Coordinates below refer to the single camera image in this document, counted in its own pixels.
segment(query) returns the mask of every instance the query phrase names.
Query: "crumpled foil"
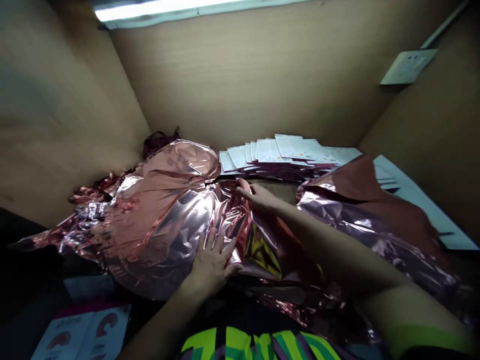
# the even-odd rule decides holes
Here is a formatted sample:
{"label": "crumpled foil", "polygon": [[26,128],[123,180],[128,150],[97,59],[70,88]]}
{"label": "crumpled foil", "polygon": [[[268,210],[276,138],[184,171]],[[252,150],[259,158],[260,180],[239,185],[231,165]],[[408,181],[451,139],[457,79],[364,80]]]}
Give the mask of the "crumpled foil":
{"label": "crumpled foil", "polygon": [[[393,235],[388,221],[362,207],[365,201],[349,203],[345,194],[339,198],[336,190],[342,186],[336,188],[336,177],[351,166],[304,183],[297,207],[361,241],[452,305],[459,289],[456,277]],[[176,140],[120,176],[110,174],[91,188],[80,188],[72,198],[78,204],[74,215],[11,247],[29,251],[51,244],[61,254],[73,250],[104,266],[128,290],[167,300],[190,272],[200,234],[223,230],[225,246],[237,238],[229,262],[242,262],[241,274],[248,275],[235,276],[234,286],[317,334],[332,334],[335,327],[337,341],[375,340],[363,321],[353,326],[353,306],[305,256],[287,226],[271,214],[252,212],[235,192],[237,181],[213,183],[219,173],[210,148]],[[380,189],[375,176],[373,181]]]}

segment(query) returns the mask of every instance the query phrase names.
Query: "white packaging card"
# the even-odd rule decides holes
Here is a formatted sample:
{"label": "white packaging card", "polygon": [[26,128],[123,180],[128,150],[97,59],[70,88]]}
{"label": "white packaging card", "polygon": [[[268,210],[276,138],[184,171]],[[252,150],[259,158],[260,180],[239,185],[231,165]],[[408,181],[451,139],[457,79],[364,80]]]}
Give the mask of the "white packaging card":
{"label": "white packaging card", "polygon": [[249,142],[245,143],[245,159],[248,164],[252,162],[252,149]]}
{"label": "white packaging card", "polygon": [[337,164],[337,159],[315,139],[304,139],[306,157],[315,164]]}
{"label": "white packaging card", "polygon": [[256,141],[250,141],[250,152],[251,152],[251,159],[252,161],[255,161],[255,154],[257,152],[257,142]]}
{"label": "white packaging card", "polygon": [[237,169],[243,169],[249,166],[245,157],[245,145],[228,147],[226,150]]}
{"label": "white packaging card", "polygon": [[282,157],[308,159],[307,148],[301,136],[275,134],[275,141]]}
{"label": "white packaging card", "polygon": [[222,172],[230,172],[237,169],[228,151],[220,151],[220,164]]}
{"label": "white packaging card", "polygon": [[128,304],[93,314],[75,360],[114,360],[122,350],[130,308]]}
{"label": "white packaging card", "polygon": [[93,312],[86,312],[52,320],[30,360],[75,359],[93,315]]}
{"label": "white packaging card", "polygon": [[399,185],[395,195],[422,209],[431,224],[440,233],[440,241],[452,250],[480,250],[479,247],[410,179],[385,156],[378,156],[373,163],[391,174]]}
{"label": "white packaging card", "polygon": [[259,163],[290,163],[292,159],[280,155],[277,141],[274,139],[259,140],[256,144]]}
{"label": "white packaging card", "polygon": [[258,161],[258,160],[259,160],[259,141],[260,141],[260,140],[257,140],[257,141],[256,141],[256,146],[255,146],[255,161]]}
{"label": "white packaging card", "polygon": [[359,150],[354,147],[333,147],[327,146],[324,149],[330,150],[333,157],[335,157],[340,165],[345,165],[351,162],[353,159],[363,155]]}

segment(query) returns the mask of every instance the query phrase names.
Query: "shiny metallic foil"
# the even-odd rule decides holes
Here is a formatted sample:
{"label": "shiny metallic foil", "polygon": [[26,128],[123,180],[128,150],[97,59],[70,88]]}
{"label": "shiny metallic foil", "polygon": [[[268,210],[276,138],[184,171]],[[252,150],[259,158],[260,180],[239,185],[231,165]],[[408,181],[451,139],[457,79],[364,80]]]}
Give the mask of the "shiny metallic foil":
{"label": "shiny metallic foil", "polygon": [[[381,199],[383,192],[380,196],[375,190],[380,187],[374,173],[359,176],[360,184],[353,186],[359,194],[374,195],[361,199],[362,204],[341,191],[350,189],[345,177],[355,179],[349,171],[362,167],[358,161],[351,164],[304,183],[297,207],[361,241],[455,311],[459,280],[394,235],[388,218],[362,206],[366,201],[374,208],[389,206]],[[317,334],[337,341],[374,340],[363,321],[353,326],[353,306],[323,277],[286,225],[271,214],[252,212],[235,192],[237,181],[213,183],[219,173],[210,148],[176,140],[120,176],[110,174],[92,188],[80,188],[72,198],[78,204],[74,215],[12,247],[29,251],[52,244],[61,254],[74,250],[105,266],[133,293],[164,301],[190,272],[200,234],[223,230],[227,243],[237,238],[229,262],[243,265],[244,276],[232,278],[233,286]],[[428,222],[425,226],[428,234],[435,233]]]}

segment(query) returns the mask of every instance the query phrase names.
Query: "wall outlet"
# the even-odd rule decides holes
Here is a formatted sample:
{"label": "wall outlet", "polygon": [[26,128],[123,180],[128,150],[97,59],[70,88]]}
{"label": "wall outlet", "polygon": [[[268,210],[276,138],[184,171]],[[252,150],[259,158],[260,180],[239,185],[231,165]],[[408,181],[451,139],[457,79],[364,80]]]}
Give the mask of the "wall outlet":
{"label": "wall outlet", "polygon": [[399,53],[380,85],[414,83],[438,51],[438,49],[428,49]]}

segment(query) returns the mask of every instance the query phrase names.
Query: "yellow stripe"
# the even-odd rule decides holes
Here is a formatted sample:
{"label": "yellow stripe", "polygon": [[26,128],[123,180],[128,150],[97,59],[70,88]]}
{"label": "yellow stripe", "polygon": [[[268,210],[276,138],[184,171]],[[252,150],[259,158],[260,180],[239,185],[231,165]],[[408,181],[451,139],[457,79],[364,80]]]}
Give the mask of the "yellow stripe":
{"label": "yellow stripe", "polygon": [[[323,337],[316,336],[313,334],[309,334],[306,332],[300,332],[305,338],[310,338],[313,340],[316,340],[319,342],[329,353],[330,355],[335,359],[335,360],[341,360],[340,357],[337,355],[336,351],[334,350],[333,347],[330,346],[329,342],[325,340]],[[310,349],[312,349],[313,353],[318,359],[324,359],[320,351],[315,347],[315,346],[310,346]]]}
{"label": "yellow stripe", "polygon": [[183,344],[181,351],[184,352],[185,350],[190,348],[203,348],[203,351],[201,353],[201,360],[210,360],[212,355],[215,353],[216,335],[217,329],[214,327],[190,336]]}
{"label": "yellow stripe", "polygon": [[250,336],[234,327],[226,328],[226,346],[245,352],[245,358],[251,359]]}
{"label": "yellow stripe", "polygon": [[280,335],[285,340],[285,344],[288,347],[288,351],[290,352],[292,359],[302,359],[302,354],[300,354],[299,347],[297,345],[297,340],[295,339],[295,335],[287,330],[280,332]]}

